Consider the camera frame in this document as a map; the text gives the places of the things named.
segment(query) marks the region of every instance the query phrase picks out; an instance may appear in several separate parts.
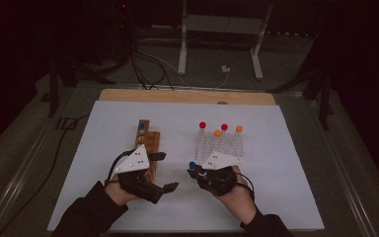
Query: wire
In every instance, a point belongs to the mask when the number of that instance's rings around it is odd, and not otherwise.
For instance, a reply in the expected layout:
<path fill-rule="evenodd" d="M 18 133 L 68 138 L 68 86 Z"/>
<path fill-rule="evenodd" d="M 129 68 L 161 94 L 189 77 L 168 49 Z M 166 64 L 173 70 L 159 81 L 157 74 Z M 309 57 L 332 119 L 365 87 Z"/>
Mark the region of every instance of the wire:
<path fill-rule="evenodd" d="M 227 79 L 229 79 L 229 72 L 226 72 L 226 79 L 224 79 L 224 82 L 223 82 L 220 86 L 218 86 L 218 87 L 214 87 L 214 88 L 212 88 L 212 89 L 219 89 L 220 87 L 224 86 L 224 84 L 227 83 Z"/>
<path fill-rule="evenodd" d="M 89 115 L 85 115 L 79 118 L 74 118 L 74 120 L 68 125 L 71 126 L 74 123 L 78 122 L 80 119 L 84 119 L 88 117 Z M 13 215 L 13 217 L 5 224 L 5 226 L 0 231 L 0 236 L 6 231 L 6 229 L 11 225 L 11 223 L 21 214 L 21 212 L 24 211 L 24 209 L 30 204 L 30 202 L 38 195 L 38 193 L 41 191 L 41 189 L 44 187 L 44 185 L 47 183 L 48 179 L 50 178 L 51 174 L 53 173 L 53 170 L 55 168 L 55 165 L 57 163 L 58 159 L 58 153 L 60 151 L 61 143 L 63 141 L 64 135 L 67 133 L 68 129 L 64 130 L 63 133 L 60 136 L 56 152 L 53 157 L 53 162 L 51 164 L 51 168 L 48 171 L 48 174 L 45 176 L 44 180 L 42 181 L 41 185 L 39 185 L 38 189 L 33 193 L 33 195 L 21 206 L 21 208 Z"/>
<path fill-rule="evenodd" d="M 166 63 L 168 66 L 170 66 L 172 69 L 174 69 L 175 72 L 177 72 L 177 75 L 178 75 L 178 77 L 180 78 L 181 82 L 182 82 L 184 85 L 186 85 L 187 87 L 191 88 L 191 86 L 190 86 L 189 84 L 187 84 L 187 83 L 183 80 L 183 78 L 181 77 L 181 75 L 178 74 L 178 70 L 177 70 L 173 65 L 171 65 L 171 63 L 169 63 L 168 61 L 166 61 L 166 60 L 164 60 L 164 59 L 162 59 L 162 58 L 159 58 L 159 57 L 156 57 L 156 56 L 150 55 L 150 54 L 148 54 L 148 53 L 145 53 L 145 52 L 142 52 L 142 51 L 139 51 L 139 52 L 142 53 L 142 54 L 144 54 L 144 55 L 147 55 L 147 56 L 150 56 L 150 57 L 156 58 L 156 59 L 158 59 L 159 61 L 162 61 L 162 62 Z"/>
<path fill-rule="evenodd" d="M 136 51 L 136 53 L 148 57 L 148 58 L 146 58 L 146 57 L 142 57 L 142 56 L 137 56 L 138 58 L 141 58 L 141 59 L 144 59 L 144 60 L 150 61 L 150 62 L 152 62 L 152 63 L 155 63 L 156 65 L 158 65 L 158 66 L 162 69 L 162 72 L 163 72 L 162 77 L 161 77 L 159 80 L 157 80 L 156 82 L 152 83 L 151 86 L 149 87 L 149 90 L 152 89 L 152 87 L 155 87 L 155 88 L 156 88 L 155 85 L 158 84 L 158 83 L 160 83 L 163 79 L 165 79 L 165 77 L 166 77 L 166 79 L 168 80 L 168 84 L 169 84 L 169 86 L 171 87 L 171 89 L 174 90 L 174 87 L 172 86 L 171 81 L 170 81 L 170 79 L 169 79 L 168 72 L 166 71 L 165 67 L 162 65 L 162 63 L 161 63 L 157 58 L 155 58 L 155 57 L 153 57 L 153 56 L 151 56 L 151 55 L 144 54 L 144 53 L 142 53 L 142 52 L 140 52 L 140 51 Z"/>
<path fill-rule="evenodd" d="M 143 89 L 147 90 L 146 84 L 144 82 L 146 80 L 146 78 L 144 78 L 143 73 L 141 72 L 141 69 L 137 67 L 133 54 L 130 56 L 130 59 L 131 59 L 131 66 L 134 70 L 134 74 L 136 75 L 137 80 L 140 82 Z"/>
<path fill-rule="evenodd" d="M 131 153 L 133 153 L 133 151 L 135 151 L 135 149 L 133 149 L 133 150 L 128 150 L 128 151 L 124 151 L 124 152 L 122 152 L 121 154 L 119 154 L 119 155 L 115 158 L 115 160 L 113 161 L 113 164 L 112 164 L 112 166 L 111 166 L 111 168 L 110 168 L 110 171 L 109 171 L 108 177 L 107 177 L 107 179 L 105 180 L 105 186 L 107 186 L 107 184 L 110 182 L 110 179 L 111 179 L 112 174 L 113 174 L 113 170 L 114 170 L 114 168 L 115 168 L 116 163 L 119 161 L 119 159 L 121 159 L 123 156 L 129 156 L 129 155 L 131 155 Z"/>
<path fill-rule="evenodd" d="M 240 175 L 240 176 L 242 176 L 243 178 L 245 178 L 246 180 L 248 180 L 249 184 L 251 184 L 252 192 L 253 192 L 253 193 L 255 192 L 254 185 L 252 184 L 252 181 L 251 181 L 248 177 L 246 177 L 245 175 L 243 175 L 243 174 L 241 174 L 241 173 L 237 173 L 237 172 L 235 172 L 235 174 L 236 174 L 236 175 Z"/>

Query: white plug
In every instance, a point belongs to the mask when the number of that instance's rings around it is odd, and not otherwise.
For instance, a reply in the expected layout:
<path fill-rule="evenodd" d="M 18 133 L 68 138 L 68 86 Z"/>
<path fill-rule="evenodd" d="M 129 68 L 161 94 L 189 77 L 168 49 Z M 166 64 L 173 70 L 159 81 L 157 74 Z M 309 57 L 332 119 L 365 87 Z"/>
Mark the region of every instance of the white plug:
<path fill-rule="evenodd" d="M 230 72 L 230 67 L 226 66 L 226 65 L 222 65 L 221 66 L 221 71 L 222 72 Z"/>

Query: metal stand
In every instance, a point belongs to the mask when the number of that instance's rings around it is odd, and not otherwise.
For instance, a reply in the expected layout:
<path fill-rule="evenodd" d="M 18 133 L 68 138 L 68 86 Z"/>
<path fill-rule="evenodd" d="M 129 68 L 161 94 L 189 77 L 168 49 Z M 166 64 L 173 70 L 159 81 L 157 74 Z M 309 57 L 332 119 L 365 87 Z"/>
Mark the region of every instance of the metal stand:
<path fill-rule="evenodd" d="M 255 78 L 262 80 L 264 78 L 261 70 L 258 53 L 266 32 L 267 23 L 272 4 L 267 6 L 263 19 L 247 18 L 227 18 L 215 16 L 199 16 L 187 14 L 187 0 L 183 2 L 183 26 L 180 61 L 178 64 L 178 74 L 185 75 L 187 68 L 187 31 L 218 32 L 218 33 L 237 33 L 247 35 L 258 35 L 258 41 L 255 47 L 251 48 L 250 54 L 255 71 Z"/>

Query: wooden block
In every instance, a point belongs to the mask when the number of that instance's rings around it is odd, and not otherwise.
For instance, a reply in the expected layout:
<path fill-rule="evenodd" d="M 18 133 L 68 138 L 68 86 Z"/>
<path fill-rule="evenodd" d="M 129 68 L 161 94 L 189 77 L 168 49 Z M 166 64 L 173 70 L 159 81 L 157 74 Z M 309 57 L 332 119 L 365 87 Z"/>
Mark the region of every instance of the wooden block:
<path fill-rule="evenodd" d="M 144 144 L 146 146 L 147 153 L 151 154 L 159 152 L 161 133 L 159 131 L 149 131 L 149 123 L 150 120 L 148 119 L 141 119 L 138 122 L 134 148 L 137 148 L 137 146 Z M 150 168 L 147 171 L 145 177 L 151 183 L 155 183 L 156 167 L 157 162 L 150 161 Z"/>

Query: white triangular device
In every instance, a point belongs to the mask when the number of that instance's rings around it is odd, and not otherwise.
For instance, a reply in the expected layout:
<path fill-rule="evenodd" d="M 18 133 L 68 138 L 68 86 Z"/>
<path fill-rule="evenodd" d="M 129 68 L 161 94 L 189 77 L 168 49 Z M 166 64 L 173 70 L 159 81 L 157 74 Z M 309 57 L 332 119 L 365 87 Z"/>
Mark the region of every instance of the white triangular device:
<path fill-rule="evenodd" d="M 214 151 L 202 165 L 204 170 L 220 170 L 228 166 L 234 166 L 242 162 L 242 157 Z"/>
<path fill-rule="evenodd" d="M 119 165 L 114 168 L 115 174 L 127 173 L 131 171 L 149 169 L 150 163 L 147 157 L 146 147 L 140 145 L 125 158 Z"/>

